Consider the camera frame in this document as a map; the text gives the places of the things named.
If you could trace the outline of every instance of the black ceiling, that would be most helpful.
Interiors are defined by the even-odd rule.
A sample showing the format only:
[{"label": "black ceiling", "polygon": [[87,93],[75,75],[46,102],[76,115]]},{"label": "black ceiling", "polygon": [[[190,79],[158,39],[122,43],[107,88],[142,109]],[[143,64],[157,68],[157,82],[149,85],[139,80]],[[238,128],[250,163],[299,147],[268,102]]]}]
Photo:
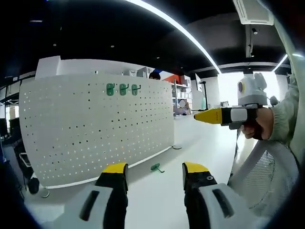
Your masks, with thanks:
[{"label": "black ceiling", "polygon": [[[231,0],[145,2],[184,26],[218,65],[278,62],[285,53],[274,26],[260,25],[255,26],[258,34],[252,40],[254,57],[246,58],[247,28],[240,23]],[[177,74],[211,66],[172,25],[127,1],[21,1],[13,2],[7,11],[14,16],[4,19],[3,34],[7,36],[1,78],[35,71],[40,58],[54,55],[130,62]]]}]

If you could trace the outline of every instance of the air vent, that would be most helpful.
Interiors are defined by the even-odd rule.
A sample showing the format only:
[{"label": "air vent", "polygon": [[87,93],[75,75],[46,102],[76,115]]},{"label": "air vent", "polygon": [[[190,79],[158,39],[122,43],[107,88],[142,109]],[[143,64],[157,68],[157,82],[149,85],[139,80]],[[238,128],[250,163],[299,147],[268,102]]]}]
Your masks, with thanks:
[{"label": "air vent", "polygon": [[273,25],[273,14],[256,0],[233,0],[241,24]]}]

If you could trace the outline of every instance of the green peg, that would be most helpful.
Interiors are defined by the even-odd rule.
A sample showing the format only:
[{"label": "green peg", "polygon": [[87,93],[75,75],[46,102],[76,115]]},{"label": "green peg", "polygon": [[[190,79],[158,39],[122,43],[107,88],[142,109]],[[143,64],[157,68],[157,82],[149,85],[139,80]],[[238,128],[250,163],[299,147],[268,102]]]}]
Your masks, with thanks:
[{"label": "green peg", "polygon": [[159,167],[160,167],[160,163],[157,163],[151,167],[151,171],[159,170],[160,173],[164,173],[165,171],[161,171]]},{"label": "green peg", "polygon": [[139,89],[141,89],[141,85],[140,85],[140,87],[138,87],[136,84],[133,84],[132,85],[132,94],[137,95]]},{"label": "green peg", "polygon": [[115,84],[114,83],[108,83],[106,86],[106,91],[107,91],[107,95],[108,96],[112,96],[113,95],[113,89],[114,89]]},{"label": "green peg", "polygon": [[129,84],[127,84],[127,87],[124,83],[120,84],[120,95],[126,95],[127,88],[129,88]]}]

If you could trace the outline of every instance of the desk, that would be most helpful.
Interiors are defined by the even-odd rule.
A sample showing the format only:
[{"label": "desk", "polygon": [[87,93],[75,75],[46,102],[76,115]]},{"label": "desk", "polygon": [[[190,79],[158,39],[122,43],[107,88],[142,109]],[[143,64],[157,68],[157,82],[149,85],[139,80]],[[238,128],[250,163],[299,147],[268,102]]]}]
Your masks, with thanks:
[{"label": "desk", "polygon": [[[126,229],[188,228],[182,176],[184,161],[206,166],[218,183],[227,183],[230,177],[236,131],[195,121],[192,115],[176,117],[174,124],[175,142],[182,149],[170,149],[128,171]],[[165,173],[150,171],[156,163],[161,164],[160,169]],[[52,221],[63,212],[64,203],[86,185],[52,189],[46,199],[28,194],[26,204],[38,222]]]}]

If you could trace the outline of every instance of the white mesh chair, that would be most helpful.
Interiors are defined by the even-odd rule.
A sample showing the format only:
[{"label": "white mesh chair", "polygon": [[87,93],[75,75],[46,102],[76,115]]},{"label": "white mesh chair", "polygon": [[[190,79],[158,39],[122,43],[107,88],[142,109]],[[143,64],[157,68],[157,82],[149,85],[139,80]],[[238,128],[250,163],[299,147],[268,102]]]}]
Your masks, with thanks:
[{"label": "white mesh chair", "polygon": [[277,141],[259,141],[228,185],[257,216],[271,217],[298,177],[292,152]]}]

